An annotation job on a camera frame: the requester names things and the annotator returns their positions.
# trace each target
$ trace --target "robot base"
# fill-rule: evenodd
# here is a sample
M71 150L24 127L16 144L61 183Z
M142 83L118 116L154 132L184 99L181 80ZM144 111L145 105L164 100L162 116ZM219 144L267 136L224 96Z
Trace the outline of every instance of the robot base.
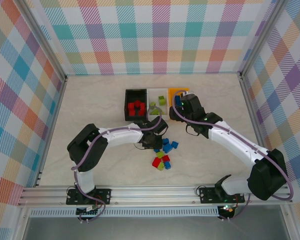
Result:
M105 202L106 205L110 204L111 199L111 189L93 189L87 193L89 196L100 199ZM92 200L86 196L83 196L77 187L69 189L67 191L67 197L65 201L66 205L96 205L96 201Z
M245 202L245 197L240 194L224 195L221 199L216 194L215 187L200 187L199 196L202 204L242 204Z

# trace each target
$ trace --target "toy block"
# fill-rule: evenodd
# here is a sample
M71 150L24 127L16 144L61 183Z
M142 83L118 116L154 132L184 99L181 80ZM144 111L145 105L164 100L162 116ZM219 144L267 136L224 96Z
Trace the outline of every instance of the toy block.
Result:
M160 162L157 169L162 171L165 168L165 164L163 162Z
M166 145L166 144L168 144L169 143L169 138L164 138L164 139L162 139L162 144L163 145Z
M165 163L164 163L164 167L165 167L165 169L170 169L171 168L171 164L170 164L170 162L169 161L166 161Z
M156 103L154 101L152 103L150 103L150 109L154 109L155 105L156 105Z
M138 111L138 116L144 116L144 115L145 115L145 113L146 113L146 111L145 111L145 110L143 110L143 109L140 109L140 110Z
M165 163L165 162L170 162L170 158L169 158L168 155L163 156L161 159L162 159L162 161L163 161L164 163Z
M140 108L140 104L141 104L140 100L134 101L134 105L136 108Z
M150 112L150 115L158 115L158 114L159 114L159 111L157 108L155 110L153 110L152 112Z
M155 168L157 168L159 166L159 164L161 163L161 159L156 157L153 162L152 162L152 166L154 166Z
M163 106L166 104L166 99L164 96L159 96L159 105Z
M128 103L128 109L129 110L134 110L135 109L135 104L133 102Z
M136 115L136 110L129 110L129 116L135 116Z
M162 109L161 109L161 108L159 108L159 109L158 109L158 115L160 115L160 113L161 113L161 115L164 115L164 114L165 114L165 112L164 112L164 111L162 111Z
M171 143L171 146L172 146L174 149L177 149L178 145L179 145L179 143L176 142L176 141L173 141L173 142Z
M158 158L162 158L164 155L165 155L165 154L164 154L163 151L158 151L158 152L156 153L156 156L157 156Z
M182 105L182 104L181 104L181 98L180 98L179 95L175 96L174 102L175 102L175 105L176 105L176 106L179 106L179 107L180 107L180 106Z
M166 145L163 146L163 151L165 154L169 153L172 149L173 147L171 146L170 143L167 143Z
M146 104L144 102L140 103L140 110L146 111Z

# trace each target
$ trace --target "metal frame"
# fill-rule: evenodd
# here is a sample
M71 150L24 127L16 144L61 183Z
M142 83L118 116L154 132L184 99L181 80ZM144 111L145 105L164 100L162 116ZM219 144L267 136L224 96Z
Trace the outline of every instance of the metal frame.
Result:
M66 82L67 75L64 72L59 60L57 59L54 51L52 50L48 40L44 32L42 31L40 25L37 23L31 9L29 8L28 4L25 0L14 0L15 5L19 9L20 13L28 23L31 32L35 36L36 40L38 41L39 45L41 46L42 50L46 54L47 58L51 62L53 68L55 69L56 73L58 74L59 78Z
M264 46L265 42L268 40L272 30L274 29L281 13L285 9L286 5L288 4L289 0L277 0L271 16L269 17L268 21L266 22L255 46L253 47L248 59L245 62L245 65L242 68L241 75L245 76L247 72L251 69L253 64L255 63L262 47Z
M43 172L44 167L45 167L45 163L46 163L47 156L48 156L48 151L49 151L50 144L51 144L51 141L52 141L52 137L53 137L53 134L54 134L54 131L55 131L55 127L56 127L59 111L60 111L60 108L61 108L62 100L64 99L66 87L67 87L67 80L62 83L62 87L61 87L61 91L60 91L60 97L59 97L58 103L57 103L56 108L55 108L55 112L54 112L54 115L53 115L50 131L49 131L49 134L48 134L48 137L47 137L47 140L46 140L46 144L45 144L45 147L44 147L44 150L43 150L42 158L41 158L39 167L35 172L36 178L34 178L33 182L32 182L33 187L39 185L38 180L41 179L41 175L42 175L42 172Z
M242 75L240 75L239 73L238 73L238 80L239 80L239 83L240 83L240 86L242 89L246 107L248 109L248 112L249 112L249 115L251 118L251 122L252 122L253 130L254 130L254 133L256 136L256 140L261 147L265 147L266 143L262 137L260 124L259 124L256 112L254 111L254 108L252 105L252 99L251 99L250 95L248 94L248 88L247 88L246 82L244 80L244 77ZM281 207L284 222L287 227L290 238L293 240L300 240L300 232L297 227L297 223L296 223L297 217L296 217L296 213L293 209L293 205L286 204L286 203L283 204L282 202L279 204Z
M200 197L195 193L197 185L175 186L97 186L98 189L111 189L111 200L107 208L116 207L194 207L223 206L222 203L201 204ZM37 186L25 188L19 201L20 208L73 208L66 205L68 186ZM289 189L285 185L276 193L287 197ZM250 198L251 205L279 205L282 201L270 197L262 201L254 195Z

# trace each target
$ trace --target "blue cube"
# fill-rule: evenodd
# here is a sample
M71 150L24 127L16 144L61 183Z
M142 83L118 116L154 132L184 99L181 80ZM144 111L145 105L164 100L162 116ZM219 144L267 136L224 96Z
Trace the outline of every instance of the blue cube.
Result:
M167 143L166 145L163 146L163 151L165 154L169 153L172 149L173 147L171 146L170 143Z
M182 104L181 104L181 98L180 98L179 95L177 95L177 96L174 97L174 102L175 102L176 106L181 107Z
M170 162L169 161L166 161L165 163L164 163L164 167L165 167L165 169L170 169L171 168L171 164L170 164Z
M163 145L166 145L166 144L168 144L169 143L169 138L164 138L164 139L162 139L162 144Z
M173 141L173 142L171 143L171 146L172 146L174 149L177 149L178 145L179 145L179 143L177 143L176 141Z

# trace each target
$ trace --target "ventilation grille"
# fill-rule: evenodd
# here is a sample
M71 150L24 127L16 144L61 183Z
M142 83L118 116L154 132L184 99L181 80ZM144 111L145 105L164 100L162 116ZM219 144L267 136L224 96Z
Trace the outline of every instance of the ventilation grille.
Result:
M217 206L197 207L109 207L101 217L216 217ZM31 218L76 217L76 208L32 208Z

